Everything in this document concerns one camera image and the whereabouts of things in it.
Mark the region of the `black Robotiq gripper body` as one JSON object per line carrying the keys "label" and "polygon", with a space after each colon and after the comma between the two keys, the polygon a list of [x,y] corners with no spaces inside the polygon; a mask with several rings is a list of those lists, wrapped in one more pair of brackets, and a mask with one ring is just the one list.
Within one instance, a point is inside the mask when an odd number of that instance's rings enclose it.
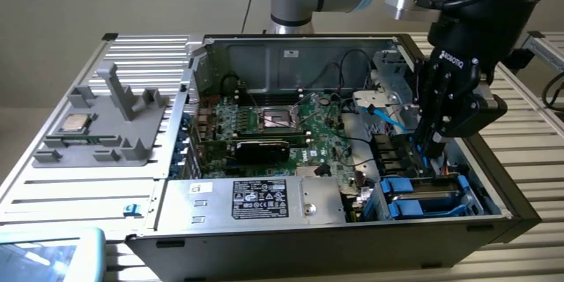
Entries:
{"label": "black Robotiq gripper body", "polygon": [[509,56],[537,0],[484,0],[440,13],[431,24],[428,42],[435,49],[425,76],[441,51],[467,61],[476,58],[487,83],[492,83],[495,66]]}

